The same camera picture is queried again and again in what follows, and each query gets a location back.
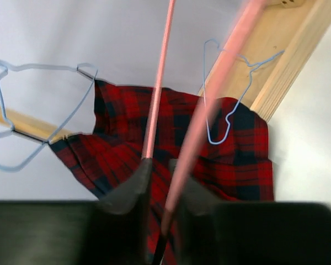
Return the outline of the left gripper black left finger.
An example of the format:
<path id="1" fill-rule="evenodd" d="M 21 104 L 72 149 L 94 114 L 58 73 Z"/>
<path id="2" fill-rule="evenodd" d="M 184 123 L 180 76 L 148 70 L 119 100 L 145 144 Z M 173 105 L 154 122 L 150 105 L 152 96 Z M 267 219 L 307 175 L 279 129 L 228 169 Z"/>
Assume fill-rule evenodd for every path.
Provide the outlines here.
<path id="1" fill-rule="evenodd" d="M 0 264 L 146 264 L 151 171 L 95 202 L 0 202 Z"/>

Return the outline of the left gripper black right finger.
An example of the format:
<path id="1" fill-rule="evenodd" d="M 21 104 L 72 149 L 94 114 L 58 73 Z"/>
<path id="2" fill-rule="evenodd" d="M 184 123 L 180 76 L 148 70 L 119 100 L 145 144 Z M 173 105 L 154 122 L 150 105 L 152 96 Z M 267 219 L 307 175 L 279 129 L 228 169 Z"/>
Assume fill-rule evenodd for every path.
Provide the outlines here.
<path id="1" fill-rule="evenodd" d="M 228 202 L 193 178 L 174 217 L 178 264 L 331 264 L 331 209 L 320 203 Z"/>

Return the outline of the blue wire hanger with plaid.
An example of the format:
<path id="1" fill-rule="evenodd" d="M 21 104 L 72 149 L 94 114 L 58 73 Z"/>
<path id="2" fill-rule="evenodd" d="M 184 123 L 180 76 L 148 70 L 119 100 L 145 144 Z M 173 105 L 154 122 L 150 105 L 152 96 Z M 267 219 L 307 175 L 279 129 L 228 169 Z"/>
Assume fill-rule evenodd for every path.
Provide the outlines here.
<path id="1" fill-rule="evenodd" d="M 98 72 L 91 63 L 14 65 L 0 59 L 0 118 L 8 126 L 0 140 L 17 136 L 35 143 L 14 165 L 0 156 L 0 170 L 20 171 L 52 143 L 87 99 Z"/>

